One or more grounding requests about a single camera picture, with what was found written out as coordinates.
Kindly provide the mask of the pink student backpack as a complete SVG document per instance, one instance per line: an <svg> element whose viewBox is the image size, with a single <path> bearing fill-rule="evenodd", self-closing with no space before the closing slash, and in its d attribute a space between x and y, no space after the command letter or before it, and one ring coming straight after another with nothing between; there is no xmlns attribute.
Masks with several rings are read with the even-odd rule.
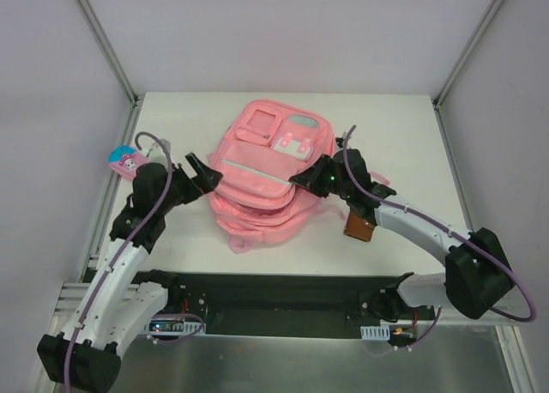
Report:
<svg viewBox="0 0 549 393"><path fill-rule="evenodd" d="M249 103L208 155L209 165L223 175L209 203L231 250L278 245L313 215L334 211L289 179L335 151L335 134L325 118L273 100Z"/></svg>

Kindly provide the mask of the brown leather wallet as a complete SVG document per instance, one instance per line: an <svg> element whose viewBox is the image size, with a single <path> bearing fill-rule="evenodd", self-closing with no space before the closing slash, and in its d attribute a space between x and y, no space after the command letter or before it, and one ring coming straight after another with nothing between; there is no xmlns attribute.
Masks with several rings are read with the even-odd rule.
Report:
<svg viewBox="0 0 549 393"><path fill-rule="evenodd" d="M370 242L376 225L367 220L359 218L355 213L350 212L343 230L343 234L349 238L363 242Z"/></svg>

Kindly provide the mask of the pink cartoon pencil case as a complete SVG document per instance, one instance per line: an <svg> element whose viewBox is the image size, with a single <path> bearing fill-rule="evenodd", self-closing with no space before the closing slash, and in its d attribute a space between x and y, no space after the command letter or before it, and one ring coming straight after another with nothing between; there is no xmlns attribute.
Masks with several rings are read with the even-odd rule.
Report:
<svg viewBox="0 0 549 393"><path fill-rule="evenodd" d="M108 157L108 166L129 181L136 177L137 169L147 163L147 157L139 149L128 145L116 147Z"/></svg>

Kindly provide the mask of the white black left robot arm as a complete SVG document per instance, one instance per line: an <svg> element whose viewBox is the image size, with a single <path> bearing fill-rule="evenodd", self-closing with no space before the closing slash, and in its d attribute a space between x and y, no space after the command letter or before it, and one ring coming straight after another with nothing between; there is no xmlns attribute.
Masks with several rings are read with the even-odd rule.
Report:
<svg viewBox="0 0 549 393"><path fill-rule="evenodd" d="M157 269L146 273L129 301L124 295L164 232L166 215L213 192L222 179L194 154L185 159L196 176L172 163L137 168L132 192L112 223L106 257L80 304L57 335L39 341L37 353L48 378L67 390L107 392L128 347L153 316L179 309L178 277Z"/></svg>

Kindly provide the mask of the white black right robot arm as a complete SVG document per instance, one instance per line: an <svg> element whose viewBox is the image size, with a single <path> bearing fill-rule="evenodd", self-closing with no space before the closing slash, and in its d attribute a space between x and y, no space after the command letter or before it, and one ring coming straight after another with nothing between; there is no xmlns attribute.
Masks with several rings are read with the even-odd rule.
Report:
<svg viewBox="0 0 549 393"><path fill-rule="evenodd" d="M289 181L317 197L338 196L352 215L398 234L443 265L440 274L405 273L375 294L368 307L383 320L394 323L428 305L454 308L478 319L515 286L494 232L454 229L419 215L395 190L371 176L356 149L324 154Z"/></svg>

